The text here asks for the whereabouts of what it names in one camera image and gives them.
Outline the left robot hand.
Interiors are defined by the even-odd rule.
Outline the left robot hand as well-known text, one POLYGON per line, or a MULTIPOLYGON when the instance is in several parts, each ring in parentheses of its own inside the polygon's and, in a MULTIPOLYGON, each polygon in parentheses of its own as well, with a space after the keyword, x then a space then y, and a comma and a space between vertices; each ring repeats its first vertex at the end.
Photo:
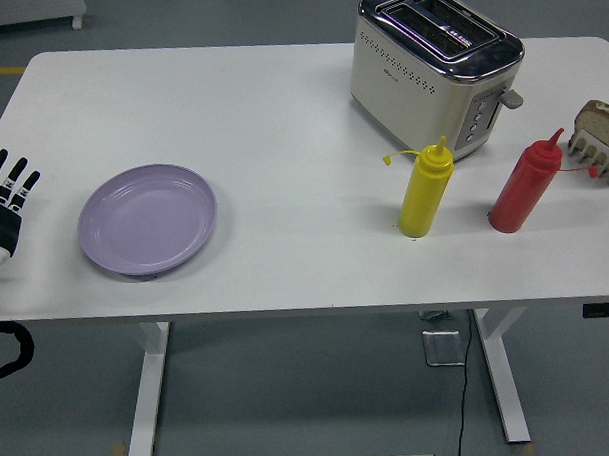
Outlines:
MULTIPOLYGON (((0 173, 8 157, 8 151, 0 148, 0 173)), ((26 157, 21 157, 10 169, 8 175, 0 181, 0 266, 9 260, 17 249, 22 217, 20 214, 27 196, 41 175, 32 171, 18 185, 19 178, 28 164, 26 157)))

